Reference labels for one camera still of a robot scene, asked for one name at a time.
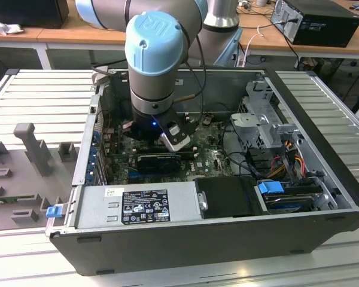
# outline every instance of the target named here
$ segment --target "blue tab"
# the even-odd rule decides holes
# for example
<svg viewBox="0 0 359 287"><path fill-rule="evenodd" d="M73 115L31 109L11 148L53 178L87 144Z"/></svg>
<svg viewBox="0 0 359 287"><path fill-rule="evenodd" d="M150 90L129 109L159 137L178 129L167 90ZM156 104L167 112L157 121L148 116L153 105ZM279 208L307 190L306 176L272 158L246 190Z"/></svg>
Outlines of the blue tab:
<svg viewBox="0 0 359 287"><path fill-rule="evenodd" d="M45 214L47 218L62 217L62 206L50 206Z"/></svg>
<svg viewBox="0 0 359 287"><path fill-rule="evenodd" d="M258 184L261 194L284 193L282 184L279 181L264 181Z"/></svg>

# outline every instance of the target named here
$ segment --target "wooden table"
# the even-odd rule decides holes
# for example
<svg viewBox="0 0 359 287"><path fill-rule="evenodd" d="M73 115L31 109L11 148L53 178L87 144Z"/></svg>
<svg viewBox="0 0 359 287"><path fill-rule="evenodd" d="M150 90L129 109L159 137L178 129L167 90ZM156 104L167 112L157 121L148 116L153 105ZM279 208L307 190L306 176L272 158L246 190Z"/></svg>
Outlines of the wooden table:
<svg viewBox="0 0 359 287"><path fill-rule="evenodd" d="M335 0L340 5L348 8L358 1ZM71 50L124 50L125 34L90 26L78 16L74 0L68 0L69 16L61 29L25 28L25 33L1 36L0 47L34 48L38 53L44 69L53 67L48 58L48 49ZM259 13L264 13L271 8L254 8ZM270 21L261 15L240 15L242 27L257 27L268 25ZM256 37L251 45L249 54L294 56L288 47L282 34L275 27L263 28L264 37ZM244 29L241 37L243 47L247 46L256 29ZM359 28L346 48L293 46L300 57L331 57L343 59L359 59Z"/></svg>

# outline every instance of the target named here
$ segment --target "power supply label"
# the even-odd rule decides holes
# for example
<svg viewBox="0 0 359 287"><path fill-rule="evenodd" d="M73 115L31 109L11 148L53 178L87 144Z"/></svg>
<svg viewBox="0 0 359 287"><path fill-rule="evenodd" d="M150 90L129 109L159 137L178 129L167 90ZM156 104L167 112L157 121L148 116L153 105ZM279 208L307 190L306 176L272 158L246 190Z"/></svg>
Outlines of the power supply label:
<svg viewBox="0 0 359 287"><path fill-rule="evenodd" d="M170 221L167 190L127 191L122 195L123 224Z"/></svg>

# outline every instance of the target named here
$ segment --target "ur logo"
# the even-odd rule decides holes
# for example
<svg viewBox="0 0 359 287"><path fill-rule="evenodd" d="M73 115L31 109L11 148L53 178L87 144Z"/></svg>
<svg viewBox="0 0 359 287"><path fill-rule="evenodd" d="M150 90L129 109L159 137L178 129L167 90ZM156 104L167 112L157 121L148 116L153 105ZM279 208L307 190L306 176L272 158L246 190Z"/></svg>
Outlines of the ur logo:
<svg viewBox="0 0 359 287"><path fill-rule="evenodd" d="M163 36L170 25L171 23L169 21L152 15L147 16L142 22L142 27L146 30L155 32L157 36Z"/></svg>

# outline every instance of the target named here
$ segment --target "floor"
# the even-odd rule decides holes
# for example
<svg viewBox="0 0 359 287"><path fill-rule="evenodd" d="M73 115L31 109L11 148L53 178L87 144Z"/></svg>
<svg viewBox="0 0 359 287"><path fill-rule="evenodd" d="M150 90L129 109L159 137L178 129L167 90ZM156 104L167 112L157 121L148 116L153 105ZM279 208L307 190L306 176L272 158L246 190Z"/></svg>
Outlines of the floor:
<svg viewBox="0 0 359 287"><path fill-rule="evenodd" d="M50 50L48 51L56 69L90 69L89 52L86 50ZM110 62L124 58L122 51L95 51L97 62ZM272 68L283 71L294 71L295 58L267 56L261 62L260 56L250 56L248 68ZM352 67L352 60L345 60L334 74L329 87L339 96L349 89L349 86L359 75L359 60ZM0 48L0 79L7 68L41 69L37 54L33 49ZM359 80L350 92L345 103L352 108L359 97Z"/></svg>

